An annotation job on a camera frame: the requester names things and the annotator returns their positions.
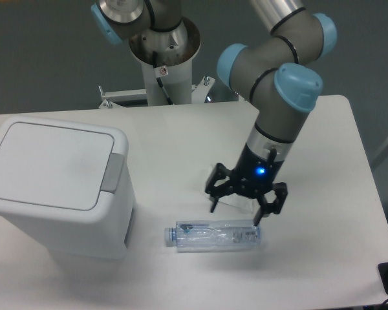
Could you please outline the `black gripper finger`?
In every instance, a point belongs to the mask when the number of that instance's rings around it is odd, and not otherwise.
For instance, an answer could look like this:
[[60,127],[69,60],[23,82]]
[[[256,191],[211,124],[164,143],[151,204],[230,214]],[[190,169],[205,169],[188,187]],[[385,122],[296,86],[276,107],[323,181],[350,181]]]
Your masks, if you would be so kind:
[[236,171],[227,169],[222,163],[217,163],[209,175],[205,186],[205,193],[209,195],[211,200],[210,212],[213,213],[215,211],[222,197],[235,193],[235,189],[238,186],[239,175]]
[[[268,202],[265,194],[273,191],[275,198]],[[259,204],[259,208],[253,218],[253,225],[258,226],[261,219],[268,217],[270,214],[279,214],[283,208],[286,197],[288,196],[288,187],[285,182],[273,183],[269,190],[259,190],[256,192],[255,199]]]

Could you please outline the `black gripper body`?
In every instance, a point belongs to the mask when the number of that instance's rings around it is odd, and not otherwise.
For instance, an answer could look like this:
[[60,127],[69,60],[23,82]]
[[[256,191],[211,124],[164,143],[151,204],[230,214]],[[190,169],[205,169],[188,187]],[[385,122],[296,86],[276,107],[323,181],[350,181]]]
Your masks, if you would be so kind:
[[258,199],[270,191],[285,198],[285,183],[274,183],[275,177],[283,164],[277,159],[277,149],[270,147],[266,158],[254,153],[245,145],[240,158],[232,170],[233,192],[247,198]]

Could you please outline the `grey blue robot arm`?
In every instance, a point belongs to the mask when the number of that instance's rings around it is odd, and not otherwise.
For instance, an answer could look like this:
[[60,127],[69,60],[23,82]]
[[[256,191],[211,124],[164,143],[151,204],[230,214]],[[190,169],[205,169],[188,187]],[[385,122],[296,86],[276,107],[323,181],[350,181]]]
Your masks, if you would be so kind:
[[[309,14],[301,1],[253,1],[270,33],[255,48],[227,47],[217,62],[219,79],[251,103],[258,117],[233,169],[216,164],[205,191],[213,203],[237,194],[259,203],[254,223],[279,214],[288,190],[276,182],[288,152],[323,89],[307,64],[336,45],[334,22]],[[124,41],[143,70],[151,106],[191,103],[191,62],[200,48],[195,24],[180,1],[95,1],[91,13],[112,44]]]

